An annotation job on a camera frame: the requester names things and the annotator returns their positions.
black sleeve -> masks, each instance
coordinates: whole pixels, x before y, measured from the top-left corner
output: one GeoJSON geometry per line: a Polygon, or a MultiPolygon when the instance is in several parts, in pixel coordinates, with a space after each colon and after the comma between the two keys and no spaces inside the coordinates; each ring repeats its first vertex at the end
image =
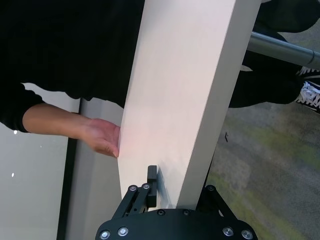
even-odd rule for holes
{"type": "Polygon", "coordinates": [[[0,122],[12,130],[27,133],[22,119],[25,112],[34,105],[44,103],[41,96],[26,90],[20,82],[1,81],[0,122]]]}

screw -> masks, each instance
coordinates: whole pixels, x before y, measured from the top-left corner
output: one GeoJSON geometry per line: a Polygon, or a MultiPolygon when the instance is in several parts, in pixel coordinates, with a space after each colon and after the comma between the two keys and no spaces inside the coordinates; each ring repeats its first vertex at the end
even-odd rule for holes
{"type": "Polygon", "coordinates": [[[118,235],[120,237],[124,237],[125,235],[127,235],[129,232],[128,228],[126,227],[121,227],[119,230],[118,230],[118,235]]]}
{"type": "Polygon", "coordinates": [[[227,237],[231,237],[234,235],[234,231],[230,227],[225,227],[222,231],[227,237]]]}
{"type": "Polygon", "coordinates": [[[133,192],[133,191],[137,190],[137,187],[136,186],[130,186],[129,189],[130,189],[130,191],[133,192]]]}
{"type": "Polygon", "coordinates": [[[149,184],[144,184],[142,187],[143,187],[144,189],[149,189],[149,188],[150,188],[149,184]]]}
{"type": "Polygon", "coordinates": [[[166,212],[164,210],[162,210],[162,209],[159,209],[157,213],[158,213],[159,216],[163,216],[163,215],[166,214],[166,212]]]}
{"type": "Polygon", "coordinates": [[[244,239],[248,239],[248,240],[251,240],[254,238],[253,234],[249,230],[243,230],[241,232],[241,235],[244,239]]]}
{"type": "Polygon", "coordinates": [[[189,215],[190,215],[190,211],[189,211],[189,210],[184,210],[184,211],[183,211],[183,214],[184,214],[185,216],[189,216],[189,215]]]}
{"type": "Polygon", "coordinates": [[[104,231],[100,234],[100,239],[105,240],[110,237],[110,232],[109,231],[104,231]]]}
{"type": "Polygon", "coordinates": [[[206,188],[207,188],[209,191],[215,190],[214,186],[212,186],[212,185],[208,185],[206,188]]]}

shoelace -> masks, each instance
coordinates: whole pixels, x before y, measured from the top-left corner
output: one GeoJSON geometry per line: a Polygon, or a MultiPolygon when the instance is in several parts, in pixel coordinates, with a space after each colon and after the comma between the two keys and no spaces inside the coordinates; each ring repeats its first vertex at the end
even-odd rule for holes
{"type": "Polygon", "coordinates": [[[320,107],[320,90],[304,82],[300,95],[296,100],[297,103],[308,104],[312,107],[320,107]]]}
{"type": "Polygon", "coordinates": [[[318,73],[320,71],[316,70],[316,69],[313,69],[313,68],[309,68],[309,67],[303,66],[301,68],[301,70],[296,73],[296,75],[301,76],[303,74],[314,73],[314,72],[318,73]]]}

metal pole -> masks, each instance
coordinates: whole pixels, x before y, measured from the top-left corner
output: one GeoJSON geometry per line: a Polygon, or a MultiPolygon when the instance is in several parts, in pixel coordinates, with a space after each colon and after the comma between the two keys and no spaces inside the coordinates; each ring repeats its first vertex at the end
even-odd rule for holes
{"type": "Polygon", "coordinates": [[[252,32],[247,50],[289,63],[320,70],[320,53],[252,32]]]}

black sneaker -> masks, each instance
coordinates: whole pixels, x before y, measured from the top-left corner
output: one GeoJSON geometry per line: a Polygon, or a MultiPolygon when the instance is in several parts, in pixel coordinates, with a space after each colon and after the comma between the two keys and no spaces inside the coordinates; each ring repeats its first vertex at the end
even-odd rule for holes
{"type": "Polygon", "coordinates": [[[303,66],[300,71],[296,73],[296,75],[302,77],[303,79],[308,79],[312,81],[312,79],[320,79],[320,71],[313,69],[313,68],[308,68],[303,66]]]}
{"type": "Polygon", "coordinates": [[[317,114],[320,114],[320,86],[309,81],[305,81],[296,103],[302,104],[317,114]]]}

